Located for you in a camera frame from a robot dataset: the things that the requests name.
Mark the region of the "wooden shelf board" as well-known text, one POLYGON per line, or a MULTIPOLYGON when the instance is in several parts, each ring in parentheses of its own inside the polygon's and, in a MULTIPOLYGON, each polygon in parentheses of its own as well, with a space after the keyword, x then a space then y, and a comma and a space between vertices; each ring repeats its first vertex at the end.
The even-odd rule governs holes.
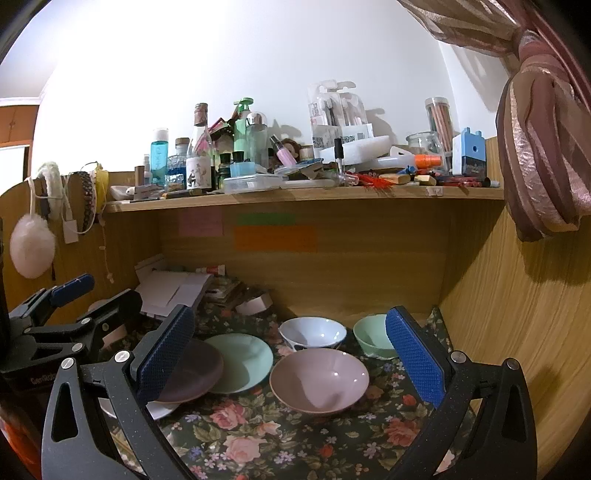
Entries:
POLYGON ((338 201, 338 200, 395 200, 395 199, 459 199, 503 201, 502 188, 464 188, 459 186, 394 186, 391 189, 370 187, 335 187, 307 189, 274 189, 239 194, 212 194, 149 201, 112 201, 106 204, 106 213, 127 213, 151 210, 170 210, 242 204, 275 204, 286 202, 338 201))

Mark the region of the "clear plastic container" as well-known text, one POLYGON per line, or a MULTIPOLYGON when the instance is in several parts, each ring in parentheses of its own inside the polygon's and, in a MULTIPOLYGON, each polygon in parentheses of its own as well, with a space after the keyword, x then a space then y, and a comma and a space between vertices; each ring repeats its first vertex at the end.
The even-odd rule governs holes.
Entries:
POLYGON ((235 195, 280 189, 281 185, 283 185, 283 176, 253 174, 225 179, 222 190, 224 194, 235 195))

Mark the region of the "mint green plate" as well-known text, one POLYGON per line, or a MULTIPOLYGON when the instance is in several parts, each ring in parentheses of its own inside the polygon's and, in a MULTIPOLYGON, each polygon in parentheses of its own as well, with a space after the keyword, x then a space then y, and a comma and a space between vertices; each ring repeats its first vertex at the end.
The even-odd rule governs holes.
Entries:
POLYGON ((235 394, 256 386, 273 368, 273 350, 259 337, 228 333, 205 340, 221 354, 221 378, 211 389, 214 394, 235 394))

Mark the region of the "purple plate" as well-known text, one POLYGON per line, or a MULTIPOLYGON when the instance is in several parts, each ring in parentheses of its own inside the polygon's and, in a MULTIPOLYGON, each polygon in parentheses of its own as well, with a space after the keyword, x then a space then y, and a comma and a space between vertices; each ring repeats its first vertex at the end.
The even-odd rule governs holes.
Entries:
POLYGON ((172 404, 195 400, 211 391, 222 373, 221 352, 211 344, 192 339, 183 350, 157 402, 172 404))

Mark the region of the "white plate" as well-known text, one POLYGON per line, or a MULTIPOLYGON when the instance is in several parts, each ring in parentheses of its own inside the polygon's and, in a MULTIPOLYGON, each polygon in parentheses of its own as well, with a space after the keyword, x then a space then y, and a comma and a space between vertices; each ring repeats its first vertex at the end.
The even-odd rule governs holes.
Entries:
MULTIPOLYGON (((110 418, 116 419, 116 415, 110 401, 105 398, 99 398, 98 401, 102 411, 110 418)), ((160 420, 171 414, 179 406, 179 403, 165 404, 160 402, 148 402, 146 408, 153 420, 160 420)))

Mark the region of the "mint green bowl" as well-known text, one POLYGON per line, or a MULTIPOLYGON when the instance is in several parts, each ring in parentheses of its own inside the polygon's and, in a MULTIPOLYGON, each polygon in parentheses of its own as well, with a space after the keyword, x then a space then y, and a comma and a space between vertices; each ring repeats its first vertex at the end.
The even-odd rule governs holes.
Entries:
POLYGON ((367 357, 393 360, 398 353, 388 338, 386 315, 366 316, 353 325, 353 334, 367 357))

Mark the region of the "white bowl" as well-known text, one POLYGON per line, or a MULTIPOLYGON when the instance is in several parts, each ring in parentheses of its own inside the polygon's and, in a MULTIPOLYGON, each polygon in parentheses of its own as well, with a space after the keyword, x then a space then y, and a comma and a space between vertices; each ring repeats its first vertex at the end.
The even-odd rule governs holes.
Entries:
POLYGON ((346 339, 348 330, 338 321, 324 317, 297 317, 284 321, 280 336, 293 351, 309 348, 336 348, 346 339))

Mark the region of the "orange sticky note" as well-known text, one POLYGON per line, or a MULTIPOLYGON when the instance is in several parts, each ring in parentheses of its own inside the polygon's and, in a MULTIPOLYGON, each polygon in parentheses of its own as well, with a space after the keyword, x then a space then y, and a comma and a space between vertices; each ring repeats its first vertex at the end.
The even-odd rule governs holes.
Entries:
POLYGON ((245 225, 233 229, 235 250, 242 252, 298 253, 318 250, 314 227, 303 225, 245 225))

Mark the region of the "green sticky note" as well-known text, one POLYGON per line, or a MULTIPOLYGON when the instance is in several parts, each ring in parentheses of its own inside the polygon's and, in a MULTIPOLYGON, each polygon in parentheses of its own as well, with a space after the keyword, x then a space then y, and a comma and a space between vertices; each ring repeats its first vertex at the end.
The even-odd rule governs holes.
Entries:
POLYGON ((236 216, 238 226, 293 226, 297 216, 288 212, 249 212, 236 216))

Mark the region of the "white fluffy pompom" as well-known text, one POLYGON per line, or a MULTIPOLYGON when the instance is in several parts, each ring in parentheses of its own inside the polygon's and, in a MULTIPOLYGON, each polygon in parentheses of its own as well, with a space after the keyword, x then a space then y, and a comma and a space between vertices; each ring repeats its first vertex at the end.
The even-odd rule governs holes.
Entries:
POLYGON ((47 221, 37 214, 26 214, 11 234, 10 257, 21 276, 36 279, 50 268, 55 246, 55 235, 47 221))

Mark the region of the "pink striped curtain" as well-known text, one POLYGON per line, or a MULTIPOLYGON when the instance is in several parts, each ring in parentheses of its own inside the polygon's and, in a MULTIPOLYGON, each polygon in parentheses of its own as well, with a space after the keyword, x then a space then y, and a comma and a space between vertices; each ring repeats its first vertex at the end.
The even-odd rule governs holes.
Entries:
POLYGON ((528 1, 406 1, 437 40, 516 57, 496 127, 507 209, 519 238, 576 231, 590 213, 590 79, 528 1))

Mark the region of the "white paper stack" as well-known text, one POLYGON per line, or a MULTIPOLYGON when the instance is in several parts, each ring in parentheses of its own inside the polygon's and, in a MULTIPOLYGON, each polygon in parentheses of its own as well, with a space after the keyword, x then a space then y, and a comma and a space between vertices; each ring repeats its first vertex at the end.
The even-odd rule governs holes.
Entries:
POLYGON ((136 291, 142 301, 140 312, 154 319, 164 319, 177 305, 197 312, 201 300, 214 280, 214 275, 164 269, 160 260, 137 266, 139 281, 136 291))

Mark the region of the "floral tablecloth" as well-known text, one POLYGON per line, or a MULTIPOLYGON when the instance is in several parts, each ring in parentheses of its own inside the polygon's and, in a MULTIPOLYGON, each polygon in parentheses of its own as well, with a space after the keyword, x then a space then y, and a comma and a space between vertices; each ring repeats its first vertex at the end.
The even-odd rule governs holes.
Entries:
POLYGON ((433 407, 400 360, 366 357, 353 334, 340 348, 365 364, 370 384, 337 415, 290 409, 263 381, 184 403, 158 426, 197 479, 384 479, 433 407))

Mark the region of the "small white box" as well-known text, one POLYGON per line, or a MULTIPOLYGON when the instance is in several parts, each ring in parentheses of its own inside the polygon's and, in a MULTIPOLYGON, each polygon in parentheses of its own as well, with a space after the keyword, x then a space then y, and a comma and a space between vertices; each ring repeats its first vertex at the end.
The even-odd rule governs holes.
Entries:
POLYGON ((235 311, 240 315, 253 316, 269 310, 273 306, 273 299, 270 294, 262 293, 259 296, 249 298, 235 306, 235 311))

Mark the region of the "pink sticky note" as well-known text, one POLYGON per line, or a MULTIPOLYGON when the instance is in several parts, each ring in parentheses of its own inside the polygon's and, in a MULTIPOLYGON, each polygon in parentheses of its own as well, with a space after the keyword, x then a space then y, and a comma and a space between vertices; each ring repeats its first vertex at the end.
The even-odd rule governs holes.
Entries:
POLYGON ((179 214, 178 234, 187 238, 216 238, 223 235, 219 210, 188 210, 179 214))

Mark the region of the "blue pencil sharpener box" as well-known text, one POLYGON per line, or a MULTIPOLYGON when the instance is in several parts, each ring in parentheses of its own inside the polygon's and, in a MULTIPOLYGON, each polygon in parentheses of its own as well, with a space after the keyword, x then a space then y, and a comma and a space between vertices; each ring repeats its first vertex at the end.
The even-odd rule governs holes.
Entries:
POLYGON ((481 131, 466 127, 453 138, 452 174, 479 180, 487 176, 486 142, 481 131))

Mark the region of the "green spray bottle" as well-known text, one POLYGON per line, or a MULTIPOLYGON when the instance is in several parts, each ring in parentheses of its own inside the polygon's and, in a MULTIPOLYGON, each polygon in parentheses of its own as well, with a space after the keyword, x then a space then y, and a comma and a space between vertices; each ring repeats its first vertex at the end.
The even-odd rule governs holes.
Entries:
POLYGON ((233 150, 246 153, 249 151, 249 138, 247 138, 247 118, 250 114, 250 106, 253 99, 243 97, 235 102, 235 111, 232 114, 233 120, 233 150))

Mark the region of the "pink bowl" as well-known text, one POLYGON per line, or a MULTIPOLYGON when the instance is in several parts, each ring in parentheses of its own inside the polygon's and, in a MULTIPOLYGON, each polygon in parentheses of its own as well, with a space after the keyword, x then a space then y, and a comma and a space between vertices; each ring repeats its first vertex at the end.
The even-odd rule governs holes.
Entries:
POLYGON ((370 374, 355 356, 334 349, 301 350, 284 357, 270 372, 270 388, 288 408, 332 415, 365 395, 370 374))

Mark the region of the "white foam box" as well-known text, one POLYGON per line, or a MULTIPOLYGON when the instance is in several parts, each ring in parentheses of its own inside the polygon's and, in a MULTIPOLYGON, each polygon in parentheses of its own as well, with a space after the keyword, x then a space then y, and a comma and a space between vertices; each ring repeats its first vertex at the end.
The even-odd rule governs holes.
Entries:
POLYGON ((388 154, 392 143, 389 136, 360 139, 342 144, 345 165, 356 165, 388 154))

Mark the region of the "blue liquid bottle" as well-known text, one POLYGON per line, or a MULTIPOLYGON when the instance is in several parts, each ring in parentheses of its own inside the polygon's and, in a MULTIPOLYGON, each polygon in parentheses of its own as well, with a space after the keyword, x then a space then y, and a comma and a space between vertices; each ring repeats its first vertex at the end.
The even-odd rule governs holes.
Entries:
POLYGON ((155 140, 151 142, 149 153, 149 166, 151 183, 163 187, 167 172, 168 159, 168 131, 158 130, 155 140))

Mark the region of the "clear packaged item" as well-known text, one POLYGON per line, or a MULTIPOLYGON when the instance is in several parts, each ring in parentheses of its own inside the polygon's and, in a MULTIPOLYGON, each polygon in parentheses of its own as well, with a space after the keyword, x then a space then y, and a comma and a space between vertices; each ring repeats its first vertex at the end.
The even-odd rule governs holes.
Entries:
POLYGON ((325 80, 308 86, 311 142, 315 150, 374 137, 362 99, 353 81, 325 80))

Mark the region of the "glass jar of pencils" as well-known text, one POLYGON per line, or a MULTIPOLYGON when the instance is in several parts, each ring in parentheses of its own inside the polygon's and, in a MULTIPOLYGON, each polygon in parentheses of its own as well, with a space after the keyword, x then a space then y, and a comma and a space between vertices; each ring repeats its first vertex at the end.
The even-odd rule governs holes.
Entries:
POLYGON ((444 97, 430 97, 425 100, 425 107, 431 130, 438 134, 444 152, 450 153, 453 150, 455 132, 448 100, 444 97))

